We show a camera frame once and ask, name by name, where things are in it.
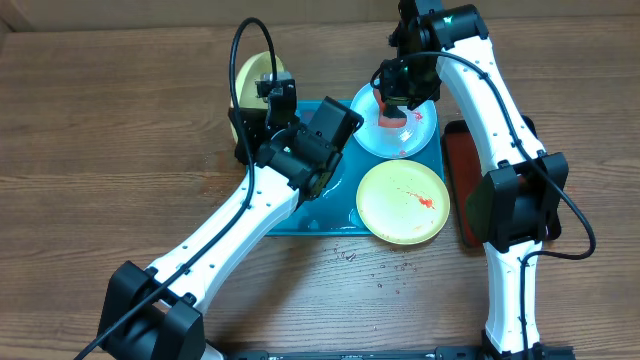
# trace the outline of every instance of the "wood grain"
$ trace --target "wood grain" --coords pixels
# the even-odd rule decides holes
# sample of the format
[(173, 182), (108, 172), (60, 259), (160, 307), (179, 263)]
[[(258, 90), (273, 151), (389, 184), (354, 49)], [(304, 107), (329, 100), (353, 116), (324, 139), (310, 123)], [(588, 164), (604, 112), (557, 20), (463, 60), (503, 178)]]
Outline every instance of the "wood grain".
[[(485, 19), (640, 15), (635, 0), (444, 0), (475, 4)], [(79, 31), (235, 25), (247, 16), (268, 25), (398, 20), (397, 0), (0, 0), (16, 31)]]
[[(600, 238), (588, 261), (545, 258), (539, 266), (542, 340), (573, 345), (580, 359), (629, 359), (640, 351), (639, 20), (488, 22), (517, 104), (547, 148), (565, 153), (567, 191)], [(385, 40), (393, 28), (270, 31), (299, 98), (348, 99), (393, 56)], [(146, 266), (234, 190), (243, 176), (226, 118), (234, 31), (7, 35), (0, 57), (0, 358), (72, 357), (95, 336), (117, 266), (128, 259)], [(262, 51), (263, 42), (249, 30), (239, 58)], [(446, 91), (438, 111), (441, 127), (460, 118)], [(272, 351), (478, 344), (486, 262), (482, 251), (461, 247), (453, 210), (428, 246), (395, 248), (370, 237), (264, 239), (214, 300), (207, 336), (222, 349)], [(560, 217), (564, 233), (552, 247), (583, 250), (578, 221), (564, 206)], [(357, 257), (338, 260), (334, 249)]]

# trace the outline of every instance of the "red sauce stain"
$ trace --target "red sauce stain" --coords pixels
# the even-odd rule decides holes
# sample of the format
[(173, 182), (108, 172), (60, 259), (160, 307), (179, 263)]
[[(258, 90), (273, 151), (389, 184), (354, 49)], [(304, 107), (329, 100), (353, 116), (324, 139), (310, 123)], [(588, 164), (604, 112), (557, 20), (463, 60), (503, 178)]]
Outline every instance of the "red sauce stain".
[(433, 209), (433, 210), (435, 210), (435, 209), (436, 209), (436, 208), (433, 206), (433, 199), (425, 199), (425, 198), (423, 198), (422, 196), (420, 196), (420, 195), (418, 195), (418, 194), (416, 194), (416, 193), (412, 193), (412, 192), (410, 192), (410, 191), (405, 191), (405, 192), (406, 192), (407, 194), (411, 195), (411, 196), (417, 197), (417, 198), (418, 198), (418, 200), (420, 201), (420, 204), (422, 204), (422, 205), (424, 205), (424, 206), (426, 206), (426, 207), (428, 207), (428, 208), (430, 208), (430, 209)]
[(419, 111), (414, 111), (412, 113), (416, 117), (416, 122), (422, 123), (422, 114)]

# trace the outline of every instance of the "black cable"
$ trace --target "black cable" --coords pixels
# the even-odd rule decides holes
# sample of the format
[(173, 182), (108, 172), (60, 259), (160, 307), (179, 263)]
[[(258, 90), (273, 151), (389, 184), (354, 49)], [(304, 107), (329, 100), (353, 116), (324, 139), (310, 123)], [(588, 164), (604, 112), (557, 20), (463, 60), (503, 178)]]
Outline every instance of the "black cable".
[[(576, 216), (578, 217), (578, 220), (580, 220), (580, 222), (582, 223), (582, 226), (584, 226), (584, 229), (587, 232), (587, 236), (589, 237), (589, 249), (587, 251), (585, 251), (582, 254), (563, 254), (563, 253), (558, 253), (558, 252), (552, 252), (552, 251), (545, 251), (545, 250), (541, 250), (541, 251), (534, 251), (532, 253), (529, 253), (528, 255), (526, 255), (523, 259), (521, 259), (521, 264), (520, 264), (520, 323), (522, 325), (522, 344), (523, 344), (523, 349), (524, 349), (524, 359), (527, 360), (529, 358), (529, 342), (527, 339), (527, 320), (524, 316), (525, 314), (525, 270), (526, 267), (528, 266), (527, 262), (529, 261), (529, 259), (531, 259), (534, 256), (550, 256), (550, 257), (554, 257), (554, 258), (558, 258), (558, 259), (566, 259), (566, 260), (583, 260), (588, 258), (589, 256), (591, 256), (591, 254), (593, 254), (593, 252), (596, 250), (596, 235), (593, 232), (593, 229), (591, 228), (591, 224), (589, 224), (589, 221), (587, 220), (587, 218), (584, 216), (584, 214), (582, 213), (582, 211), (580, 211), (580, 209), (578, 209), (578, 206), (573, 202), (573, 200), (571, 200), (571, 198), (569, 198), (569, 196), (562, 191), (562, 189), (558, 186), (558, 184), (556, 184), (553, 179), (551, 179), (551, 177), (549, 177), (549, 175), (542, 170), (542, 168), (540, 168), (540, 166), (535, 162), (535, 160), (533, 160), (529, 154), (527, 153), (527, 151), (524, 149), (524, 147), (522, 146), (522, 140), (520, 140), (518, 138), (518, 135), (516, 134), (516, 130), (513, 126), (513, 123), (511, 122), (511, 117), (509, 116), (509, 111), (507, 110), (507, 106), (504, 103), (504, 100), (502, 99), (502, 96), (500, 95), (500, 91), (498, 90), (498, 88), (496, 87), (496, 85), (493, 83), (493, 81), (491, 80), (491, 78), (489, 77), (489, 74), (487, 72), (485, 72), (484, 70), (480, 69), (480, 67), (478, 67), (476, 64), (472, 63), (471, 61), (460, 57), (458, 55), (454, 55), (454, 54), (450, 54), (447, 52), (442, 52), (442, 51), (423, 51), (423, 52), (418, 52), (418, 53), (413, 53), (413, 54), (409, 54), (406, 56), (402, 56), (396, 59), (391, 60), (391, 62), (404, 62), (406, 60), (412, 59), (412, 58), (417, 58), (417, 57), (446, 57), (449, 59), (453, 59), (465, 66), (468, 66), (470, 69), (472, 69), (473, 71), (475, 71), (478, 76), (480, 77), (480, 79), (484, 80), (487, 85), (489, 86), (489, 88), (491, 89), (491, 91), (493, 92), (493, 95), (495, 96), (498, 105), (500, 106), (500, 110), (502, 111), (502, 115), (504, 116), (505, 122), (507, 123), (507, 127), (509, 128), (509, 132), (511, 134), (511, 138), (513, 139), (513, 144), (514, 146), (516, 146), (518, 148), (518, 151), (520, 152), (520, 154), (522, 154), (522, 157), (525, 158), (525, 160), (531, 165), (531, 167), (533, 167), (533, 169), (535, 170), (535, 172), (541, 176), (544, 181), (549, 184), (562, 198), (562, 200), (567, 204), (567, 206), (569, 206), (569, 208), (574, 212), (574, 214), (576, 214)], [(380, 74), (382, 72), (382, 68), (378, 68), (378, 70), (376, 70), (376, 72), (374, 73), (373, 77), (371, 78), (371, 85), (373, 86), (373, 82), (375, 80), (375, 77)]]
[(247, 196), (245, 197), (240, 209), (236, 214), (229, 220), (229, 222), (213, 237), (213, 239), (209, 240), (209, 242), (202, 247), (197, 253), (195, 253), (189, 261), (184, 263), (171, 277), (169, 277), (165, 282), (163, 282), (155, 291), (149, 294), (147, 297), (142, 299), (136, 306), (134, 306), (131, 310), (129, 310), (126, 314), (124, 314), (118, 321), (116, 321), (113, 325), (109, 326), (102, 334), (98, 335), (89, 345), (87, 345), (78, 355), (74, 358), (75, 360), (84, 359), (91, 351), (93, 351), (96, 347), (101, 345), (116, 329), (120, 326), (124, 325), (127, 321), (129, 321), (134, 315), (136, 315), (143, 307), (146, 305), (156, 302), (160, 299), (160, 295), (180, 276), (182, 276), (193, 264), (195, 264), (204, 254), (207, 253), (215, 245), (218, 240), (220, 240), (232, 227), (235, 223), (242, 217), (245, 210), (249, 207), (251, 203), (251, 197), (253, 196), (253, 189), (255, 186), (255, 169), (254, 169), (254, 160), (253, 154), (251, 153), (251, 148), (249, 147), (249, 140), (247, 138), (247, 134), (242, 127), (242, 120), (240, 118), (240, 105), (238, 104), (238, 94), (236, 93), (236, 53), (238, 51), (238, 45), (240, 43), (240, 37), (242, 36), (242, 32), (247, 27), (247, 25), (254, 23), (257, 24), (264, 37), (267, 40), (267, 44), (269, 46), (269, 54), (271, 56), (271, 68), (273, 71), (273, 80), (277, 79), (276, 72), (276, 54), (273, 49), (273, 43), (271, 42), (271, 36), (267, 31), (267, 28), (264, 24), (256, 19), (256, 18), (248, 18), (243, 21), (238, 30), (236, 31), (236, 35), (233, 38), (233, 42), (231, 43), (231, 56), (229, 58), (229, 90), (231, 93), (231, 101), (233, 102), (233, 115), (234, 122), (232, 122), (233, 126), (236, 129), (236, 133), (238, 134), (238, 138), (242, 141), (245, 151), (247, 152), (248, 159), (248, 168), (249, 168), (249, 186), (247, 188)]

